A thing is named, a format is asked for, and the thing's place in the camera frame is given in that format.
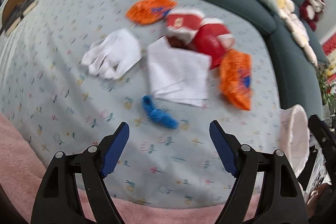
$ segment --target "silver screw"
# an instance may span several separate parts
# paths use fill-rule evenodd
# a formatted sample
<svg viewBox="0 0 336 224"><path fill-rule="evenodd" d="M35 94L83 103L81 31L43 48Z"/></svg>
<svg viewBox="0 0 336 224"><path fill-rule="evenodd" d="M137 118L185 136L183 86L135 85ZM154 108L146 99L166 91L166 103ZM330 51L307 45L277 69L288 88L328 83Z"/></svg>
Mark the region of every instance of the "silver screw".
<svg viewBox="0 0 336 224"><path fill-rule="evenodd" d="M247 144L243 144L243 145L241 146L241 150L247 152L247 151L250 151L250 150L251 150L251 147L250 147L249 145L247 145Z"/></svg>
<svg viewBox="0 0 336 224"><path fill-rule="evenodd" d="M282 157L284 155L282 150L279 150L279 149L277 151L275 151L275 154L277 154L279 157Z"/></svg>
<svg viewBox="0 0 336 224"><path fill-rule="evenodd" d="M97 151L97 146L92 145L92 146L89 147L89 149L87 151L89 151L90 153L94 153L94 152Z"/></svg>
<svg viewBox="0 0 336 224"><path fill-rule="evenodd" d="M61 151L60 151L60 152L57 152L57 153L55 154L55 157L58 158L58 159L59 159L59 158L62 158L62 156L63 156L63 152L61 152Z"/></svg>

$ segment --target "orange snack bag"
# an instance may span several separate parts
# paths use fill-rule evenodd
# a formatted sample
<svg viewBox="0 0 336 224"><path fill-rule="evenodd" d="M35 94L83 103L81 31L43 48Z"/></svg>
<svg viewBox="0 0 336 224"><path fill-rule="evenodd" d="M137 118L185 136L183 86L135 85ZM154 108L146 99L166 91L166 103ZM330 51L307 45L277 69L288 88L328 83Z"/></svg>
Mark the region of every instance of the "orange snack bag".
<svg viewBox="0 0 336 224"><path fill-rule="evenodd" d="M126 16L139 24L152 24L166 16L177 2L172 0L140 0L126 13Z"/></svg>
<svg viewBox="0 0 336 224"><path fill-rule="evenodd" d="M226 52L219 66L219 89L242 110L251 110L251 69L251 56L235 49Z"/></svg>

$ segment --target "green plant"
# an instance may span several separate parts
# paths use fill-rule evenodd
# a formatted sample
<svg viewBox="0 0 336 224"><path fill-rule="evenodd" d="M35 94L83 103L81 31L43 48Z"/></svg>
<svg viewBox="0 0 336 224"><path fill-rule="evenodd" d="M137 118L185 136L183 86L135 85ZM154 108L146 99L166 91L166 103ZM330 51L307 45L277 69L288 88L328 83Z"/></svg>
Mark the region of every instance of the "green plant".
<svg viewBox="0 0 336 224"><path fill-rule="evenodd" d="M320 86L322 103L323 105L329 105L329 109L331 110L332 103L335 103L336 101L335 93L331 93L333 88L336 87L336 82L328 82L327 68L328 65L318 65L316 67L316 76Z"/></svg>

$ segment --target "pink fluffy rug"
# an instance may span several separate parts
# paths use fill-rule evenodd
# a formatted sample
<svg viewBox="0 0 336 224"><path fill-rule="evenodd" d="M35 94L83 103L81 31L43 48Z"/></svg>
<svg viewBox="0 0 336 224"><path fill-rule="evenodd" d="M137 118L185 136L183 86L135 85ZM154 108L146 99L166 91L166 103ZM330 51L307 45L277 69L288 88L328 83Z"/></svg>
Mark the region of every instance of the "pink fluffy rug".
<svg viewBox="0 0 336 224"><path fill-rule="evenodd" d="M17 211L30 223L35 196L46 168L11 123L0 115L0 184ZM85 191L80 191L85 216L94 220ZM245 220L254 216L259 195L254 195ZM223 205L172 210L151 208L114 198L126 224L215 223Z"/></svg>

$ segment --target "red stuffed animal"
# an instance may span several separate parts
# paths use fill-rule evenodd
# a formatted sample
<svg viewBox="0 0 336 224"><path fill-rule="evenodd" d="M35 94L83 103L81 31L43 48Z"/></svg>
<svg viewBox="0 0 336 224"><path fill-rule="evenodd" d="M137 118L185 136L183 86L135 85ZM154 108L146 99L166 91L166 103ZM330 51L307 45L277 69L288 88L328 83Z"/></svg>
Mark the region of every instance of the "red stuffed animal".
<svg viewBox="0 0 336 224"><path fill-rule="evenodd" d="M316 30L315 22L319 21L318 13L326 10L326 4L323 0L305 0L300 7L301 17L304 18L313 31Z"/></svg>

